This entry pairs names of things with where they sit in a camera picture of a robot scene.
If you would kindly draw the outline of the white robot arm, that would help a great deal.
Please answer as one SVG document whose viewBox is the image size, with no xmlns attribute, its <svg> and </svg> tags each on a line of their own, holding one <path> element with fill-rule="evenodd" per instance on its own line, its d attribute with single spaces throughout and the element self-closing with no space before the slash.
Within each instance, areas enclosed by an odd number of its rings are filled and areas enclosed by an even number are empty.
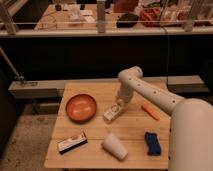
<svg viewBox="0 0 213 171">
<path fill-rule="evenodd" d="M 171 116 L 168 171 L 213 171 L 213 105 L 184 98 L 141 79 L 135 66 L 118 74 L 118 97 L 128 102 L 134 91 Z"/>
</svg>

